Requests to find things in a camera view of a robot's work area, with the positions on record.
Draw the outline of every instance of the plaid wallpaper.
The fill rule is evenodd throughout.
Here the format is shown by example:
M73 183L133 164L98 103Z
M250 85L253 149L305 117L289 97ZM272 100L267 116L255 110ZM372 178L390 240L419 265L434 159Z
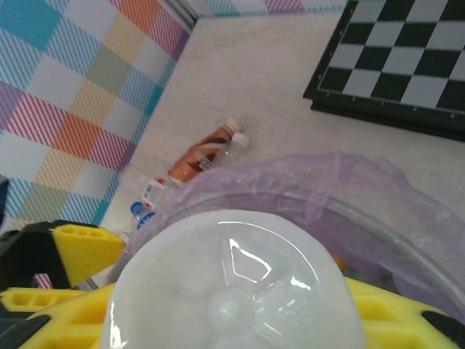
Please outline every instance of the plaid wallpaper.
M188 36L156 0L0 0L2 230L100 223Z
M185 0L201 17L343 10L347 0Z

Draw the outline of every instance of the black and yellow object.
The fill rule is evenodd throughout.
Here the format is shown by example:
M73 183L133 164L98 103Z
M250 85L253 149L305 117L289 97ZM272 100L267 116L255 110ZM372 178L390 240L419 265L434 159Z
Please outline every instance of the black and yellow object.
M112 265L124 242L104 228L64 220L40 222L0 237L0 291L31 287L48 275L55 289L68 289Z
M367 349L465 348L465 326L440 310L349 278L347 284L362 319ZM18 334L11 334L10 340L0 334L2 348L99 349L102 323L112 290L113 285L110 285L76 294L76 297L37 311L28 317L28 321L35 318L47 321L40 328L37 328L37 323L28 325L29 329L36 331L32 335L32 330L21 332L25 340L18 339ZM22 292L29 292L33 299L41 296L37 291L41 290L13 289L7 292L10 299ZM60 292L62 290L48 290L47 297L58 299L63 295ZM21 310L16 304L8 302L7 307ZM9 341L14 344L21 342L21 345L3 344Z

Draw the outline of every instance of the chessboard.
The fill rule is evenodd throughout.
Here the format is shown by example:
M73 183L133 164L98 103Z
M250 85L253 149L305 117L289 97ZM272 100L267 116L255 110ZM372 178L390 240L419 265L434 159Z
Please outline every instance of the chessboard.
M304 97L465 141L465 0L349 1Z

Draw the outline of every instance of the translucent plastic bag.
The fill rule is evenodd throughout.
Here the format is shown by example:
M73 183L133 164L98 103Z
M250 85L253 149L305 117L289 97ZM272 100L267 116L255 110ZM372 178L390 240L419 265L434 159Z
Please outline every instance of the translucent plastic bag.
M218 208L284 217L352 267L392 275L401 294L465 322L465 223L389 162L352 154L287 156L200 174L133 232L108 281L164 228Z

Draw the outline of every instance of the small bottle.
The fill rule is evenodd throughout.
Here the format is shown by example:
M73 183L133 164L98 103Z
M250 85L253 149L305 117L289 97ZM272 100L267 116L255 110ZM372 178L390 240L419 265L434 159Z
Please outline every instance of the small bottle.
M215 161L215 167L237 164L238 159L248 149L249 145L250 139L244 133L236 132L232 136L231 143L226 148L225 153Z
M168 171L168 176L178 185L189 182L210 168L212 161L225 150L233 135L241 130L242 125L236 119L228 119L211 135L190 147Z
M131 213L135 218L136 229L140 229L144 224L155 215L154 211L150 211L142 202L134 202L131 205Z
M159 177L152 178L134 164L129 164L124 168L121 184L152 210L157 209L176 190L173 183L167 183Z

